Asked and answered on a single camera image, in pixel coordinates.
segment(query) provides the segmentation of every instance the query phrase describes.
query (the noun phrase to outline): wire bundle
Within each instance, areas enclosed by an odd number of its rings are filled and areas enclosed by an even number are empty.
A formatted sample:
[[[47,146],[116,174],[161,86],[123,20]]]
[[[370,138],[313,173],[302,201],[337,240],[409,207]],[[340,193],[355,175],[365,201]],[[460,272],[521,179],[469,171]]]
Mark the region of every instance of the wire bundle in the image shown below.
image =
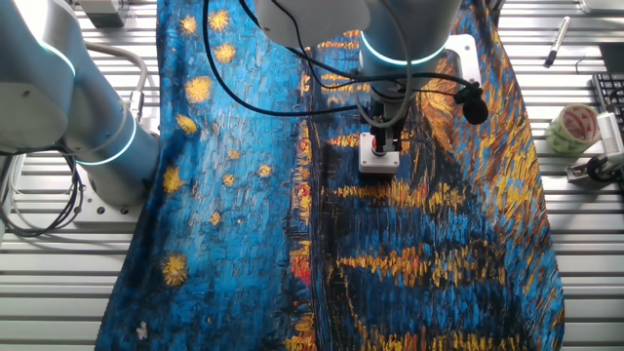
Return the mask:
[[[15,156],[7,156],[4,167],[2,168],[2,172],[0,173],[0,185],[6,185],[6,186],[0,186],[0,188],[6,188],[9,191],[15,191],[15,186],[13,185],[14,175],[12,173],[12,169],[13,169],[12,165],[14,165],[14,162],[13,162],[14,157]],[[58,214],[57,218],[55,218],[55,220],[52,223],[50,223],[50,225],[48,225],[47,227],[45,228],[37,227],[29,223],[24,218],[23,214],[21,214],[20,210],[15,206],[15,202],[12,199],[13,197],[12,193],[7,192],[5,194],[0,194],[0,200],[2,200],[0,202],[0,220],[4,222],[4,224],[8,227],[8,229],[13,234],[24,237],[24,238],[35,238],[44,234],[50,234],[56,230],[62,229],[66,227],[67,225],[69,225],[76,218],[76,216],[81,212],[82,204],[84,200],[84,186],[83,186],[82,179],[80,178],[80,175],[78,174],[76,170],[76,159],[72,156],[65,155],[65,154],[63,154],[63,158],[67,162],[67,166],[69,166],[69,169],[71,170],[71,173],[72,173],[71,187],[69,188],[69,191],[68,191],[70,193],[69,200],[67,201],[67,204],[62,209],[62,211]],[[20,227],[19,225],[15,224],[9,218],[9,214],[6,213],[4,207],[2,206],[5,203],[5,201],[7,201],[7,199],[10,199],[13,205],[14,211],[19,215],[19,217],[26,224],[30,226],[29,228]]]
[[[461,84],[463,86],[465,86],[467,89],[473,89],[475,87],[474,84],[466,81],[465,79],[462,78],[458,78],[458,77],[454,77],[448,74],[443,74],[443,73],[411,73],[411,61],[409,58],[409,46],[408,43],[406,41],[405,35],[404,35],[404,31],[401,28],[401,24],[398,22],[396,15],[392,12],[392,10],[390,9],[387,0],[382,0],[382,4],[384,5],[384,8],[386,9],[386,11],[388,11],[388,14],[391,16],[393,22],[395,23],[395,26],[397,28],[397,32],[398,34],[401,36],[402,38],[402,43],[404,46],[404,50],[406,52],[406,60],[407,60],[407,67],[406,67],[406,73],[405,74],[388,74],[388,75],[379,75],[379,76],[362,76],[358,73],[351,73],[351,72],[343,72],[340,71],[339,69],[336,69],[334,67],[331,67],[327,64],[324,64],[316,59],[313,59],[311,57],[309,57],[307,55],[307,53],[305,52],[305,48],[303,48],[303,44],[301,42],[301,36],[300,36],[300,32],[299,32],[299,27],[298,24],[295,20],[295,18],[293,17],[293,15],[291,15],[282,5],[280,5],[277,0],[271,0],[273,2],[273,4],[275,6],[277,6],[282,12],[284,12],[291,20],[292,23],[294,25],[294,29],[297,35],[297,41],[299,44],[299,49],[301,50],[298,51],[296,49],[293,48],[287,48],[291,53],[295,54],[296,56],[300,57],[301,59],[304,59],[307,63],[308,66],[310,67],[312,76],[314,77],[315,81],[317,81],[322,87],[326,87],[328,89],[337,89],[343,86],[347,86],[347,85],[351,85],[351,84],[359,84],[359,83],[369,83],[369,82],[378,82],[378,81],[390,81],[390,82],[395,82],[395,83],[399,83],[398,82],[399,79],[406,79],[407,82],[405,84],[405,86],[409,86],[410,85],[410,79],[411,78],[431,78],[431,79],[446,79],[452,82],[456,82],[458,84]],[[252,10],[249,8],[249,6],[247,5],[245,0],[239,0],[239,3],[241,4],[241,7],[243,8],[243,10],[245,11],[245,13],[247,14],[247,16],[253,21],[253,23],[257,26],[260,27],[260,24],[257,20],[257,18],[255,17],[254,13],[252,12]],[[232,92],[232,90],[229,89],[229,87],[225,84],[225,82],[223,81],[221,75],[218,72],[218,69],[216,68],[216,64],[215,64],[215,60],[213,58],[213,54],[212,54],[212,49],[211,49],[211,44],[210,44],[210,39],[209,39],[209,35],[208,35],[208,12],[209,12],[209,7],[210,7],[210,0],[204,0],[204,9],[203,9],[203,13],[202,13],[202,24],[203,24],[203,39],[204,39],[204,45],[206,47],[206,57],[208,58],[208,63],[211,67],[211,71],[213,72],[214,78],[216,79],[217,83],[219,84],[219,86],[231,97],[233,98],[236,102],[238,102],[239,104],[241,104],[242,106],[244,106],[245,108],[257,112],[257,113],[262,113],[262,114],[266,114],[269,116],[275,116],[275,117],[305,117],[305,116],[314,116],[314,115],[324,115],[324,114],[329,114],[329,113],[336,113],[336,112],[343,112],[343,111],[348,111],[348,110],[354,110],[354,109],[358,109],[360,111],[360,113],[362,114],[362,116],[367,119],[367,122],[369,124],[371,124],[374,127],[378,127],[378,128],[387,128],[390,127],[394,124],[396,124],[399,120],[401,120],[401,118],[403,117],[403,115],[405,114],[405,110],[407,110],[408,108],[408,102],[410,100],[410,94],[406,93],[404,96],[404,100],[402,103],[402,108],[400,109],[400,111],[393,117],[390,119],[390,121],[387,122],[376,122],[373,121],[371,117],[368,116],[368,114],[366,113],[366,111],[364,110],[364,107],[359,103],[359,100],[356,98],[356,102],[358,102],[358,104],[356,105],[346,105],[346,106],[342,106],[342,107],[337,107],[337,108],[330,108],[330,109],[321,109],[321,110],[314,110],[314,111],[303,111],[303,112],[279,112],[279,111],[270,111],[270,110],[266,110],[266,109],[262,109],[256,106],[253,106],[247,102],[245,102],[244,100],[242,100],[240,97],[238,97],[236,94],[234,94],[234,92]],[[340,75],[342,77],[348,78],[350,79],[349,82],[341,84],[341,85],[337,85],[337,86],[326,86],[325,84],[323,84],[321,82],[321,80],[318,78],[316,72],[314,71],[314,66],[326,69],[327,71]],[[413,92],[426,92],[426,93],[438,93],[438,94],[444,94],[444,95],[449,95],[449,93],[446,92],[438,92],[438,91],[421,91],[421,90],[413,90]]]

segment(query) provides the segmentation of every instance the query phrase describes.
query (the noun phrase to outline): black microphone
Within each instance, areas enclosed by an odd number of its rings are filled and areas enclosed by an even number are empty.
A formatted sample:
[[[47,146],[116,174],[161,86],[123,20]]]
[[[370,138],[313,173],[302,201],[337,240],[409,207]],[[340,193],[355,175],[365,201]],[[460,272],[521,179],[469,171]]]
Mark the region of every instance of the black microphone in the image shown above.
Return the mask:
[[[488,106],[481,99],[483,92],[483,89],[479,88],[479,83],[473,83],[453,97],[455,103],[463,104],[464,118],[472,125],[480,125],[488,119]]]
[[[469,99],[464,102],[463,106],[464,118],[471,125],[480,125],[484,123],[489,116],[488,106],[486,103],[478,99]]]

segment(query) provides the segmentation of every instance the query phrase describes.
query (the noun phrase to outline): white bracket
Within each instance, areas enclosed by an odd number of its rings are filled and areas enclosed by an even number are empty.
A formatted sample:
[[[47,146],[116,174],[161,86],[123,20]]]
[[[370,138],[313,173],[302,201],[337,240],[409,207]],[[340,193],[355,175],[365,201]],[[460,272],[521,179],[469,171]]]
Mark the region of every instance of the white bracket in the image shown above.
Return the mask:
[[[382,156],[372,152],[374,136],[360,134],[360,172],[363,174],[393,175],[399,170],[399,152],[386,152]]]
[[[143,205],[123,207],[113,206],[102,201],[89,184],[89,175],[81,167],[77,168],[84,186],[85,200],[82,211],[76,216],[74,222],[80,224],[98,223],[136,223],[142,211]]]
[[[479,85],[483,85],[475,38],[470,34],[451,35],[447,40],[446,48],[459,57],[461,78],[471,83],[479,82]]]

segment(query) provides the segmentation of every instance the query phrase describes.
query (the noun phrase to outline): starry night painting print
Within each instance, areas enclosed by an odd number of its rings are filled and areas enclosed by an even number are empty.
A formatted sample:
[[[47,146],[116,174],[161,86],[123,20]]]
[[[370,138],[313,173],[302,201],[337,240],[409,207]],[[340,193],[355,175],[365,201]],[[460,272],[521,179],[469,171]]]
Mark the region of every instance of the starry night painting print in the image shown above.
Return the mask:
[[[238,1],[158,0],[161,160],[96,350],[559,350],[564,296],[527,111],[484,0],[453,34],[477,42],[488,120],[419,93],[391,180],[358,172],[353,104],[270,42]],[[359,31],[310,53],[349,70]],[[452,56],[439,72],[457,74]],[[323,70],[325,85],[346,82]],[[431,80],[426,90],[456,92]]]

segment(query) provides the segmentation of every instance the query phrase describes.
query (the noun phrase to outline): tape roll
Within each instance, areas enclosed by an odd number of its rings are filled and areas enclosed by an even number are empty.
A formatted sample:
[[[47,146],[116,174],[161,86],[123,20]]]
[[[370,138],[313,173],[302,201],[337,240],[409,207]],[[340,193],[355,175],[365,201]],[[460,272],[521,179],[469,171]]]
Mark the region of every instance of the tape roll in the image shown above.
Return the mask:
[[[601,139],[598,112],[584,104],[566,106],[546,129],[546,141],[557,153],[579,156]]]

